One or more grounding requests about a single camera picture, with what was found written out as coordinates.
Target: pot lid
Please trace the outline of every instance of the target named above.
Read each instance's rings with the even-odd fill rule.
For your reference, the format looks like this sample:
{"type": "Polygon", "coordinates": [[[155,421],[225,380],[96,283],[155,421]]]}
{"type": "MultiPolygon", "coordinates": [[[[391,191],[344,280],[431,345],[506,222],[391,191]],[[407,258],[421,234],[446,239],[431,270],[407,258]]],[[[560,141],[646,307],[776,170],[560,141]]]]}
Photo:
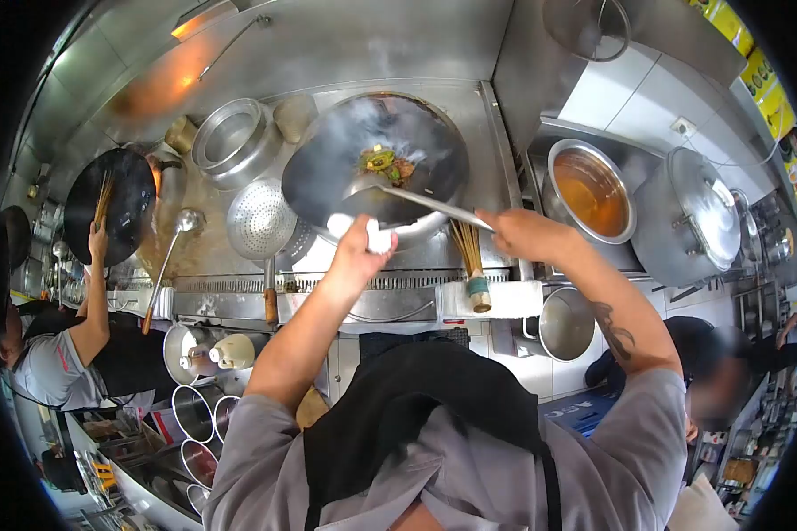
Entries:
{"type": "Polygon", "coordinates": [[[696,151],[675,148],[667,155],[667,169],[682,211],[700,242],[699,251],[726,271],[741,246],[732,193],[720,173],[696,151]]]}

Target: strainer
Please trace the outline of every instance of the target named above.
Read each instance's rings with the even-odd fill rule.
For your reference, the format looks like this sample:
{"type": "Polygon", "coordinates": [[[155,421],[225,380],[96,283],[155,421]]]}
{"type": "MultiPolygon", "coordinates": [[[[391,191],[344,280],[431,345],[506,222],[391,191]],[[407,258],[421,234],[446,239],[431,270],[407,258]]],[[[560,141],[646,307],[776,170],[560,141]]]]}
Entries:
{"type": "Polygon", "coordinates": [[[265,260],[263,300],[266,324],[278,324],[278,295],[275,291],[275,254],[295,231],[298,218],[286,203],[277,179],[258,179],[245,186],[228,210],[228,242],[248,260],[265,260]]]}

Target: stainless steel wall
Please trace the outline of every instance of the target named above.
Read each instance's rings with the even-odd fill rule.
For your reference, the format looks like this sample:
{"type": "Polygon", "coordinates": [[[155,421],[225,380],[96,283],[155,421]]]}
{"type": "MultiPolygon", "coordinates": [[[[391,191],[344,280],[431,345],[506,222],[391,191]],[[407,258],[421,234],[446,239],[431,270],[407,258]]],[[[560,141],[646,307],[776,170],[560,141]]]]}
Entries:
{"type": "Polygon", "coordinates": [[[511,11],[511,0],[234,1],[102,3],[46,81],[16,173],[36,169],[12,177],[4,202],[18,202],[42,162],[53,165],[51,196],[64,199],[95,155],[159,139],[178,115],[235,98],[382,78],[488,81],[511,11]],[[204,29],[183,42],[171,36],[181,16],[211,5],[218,15],[204,29]],[[257,15],[271,26],[251,27],[197,81],[257,15]]]}

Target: pot of broth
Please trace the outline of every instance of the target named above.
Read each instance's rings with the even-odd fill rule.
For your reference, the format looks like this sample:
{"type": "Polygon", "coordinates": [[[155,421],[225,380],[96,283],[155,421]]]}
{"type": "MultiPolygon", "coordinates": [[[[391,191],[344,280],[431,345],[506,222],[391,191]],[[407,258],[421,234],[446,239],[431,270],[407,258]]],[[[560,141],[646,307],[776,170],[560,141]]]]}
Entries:
{"type": "Polygon", "coordinates": [[[547,218],[577,228],[586,239],[619,245],[635,232],[637,211],[620,170],[589,143],[564,139],[549,151],[541,189],[547,218]]]}

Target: black wok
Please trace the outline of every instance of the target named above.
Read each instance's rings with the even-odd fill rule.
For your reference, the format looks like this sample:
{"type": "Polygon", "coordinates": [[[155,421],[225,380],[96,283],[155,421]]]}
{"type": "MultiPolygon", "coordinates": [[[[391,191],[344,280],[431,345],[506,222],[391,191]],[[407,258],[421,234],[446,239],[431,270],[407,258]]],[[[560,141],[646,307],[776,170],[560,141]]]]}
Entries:
{"type": "Polygon", "coordinates": [[[359,177],[361,152],[379,143],[414,164],[406,189],[447,203],[460,198],[469,157],[455,124],[412,96],[371,92],[341,101],[308,128],[284,170],[282,188],[292,210],[318,228],[326,227],[335,212],[367,213],[387,227],[410,225],[431,214],[374,189],[346,197],[359,177]]]}
{"type": "Polygon", "coordinates": [[[88,229],[104,172],[112,172],[112,196],[106,214],[109,247],[104,266],[124,262],[138,249],[156,205],[156,186],[150,165],[130,150],[109,150],[91,161],[74,181],[65,201],[64,239],[80,262],[92,263],[88,252],[88,229]]]}

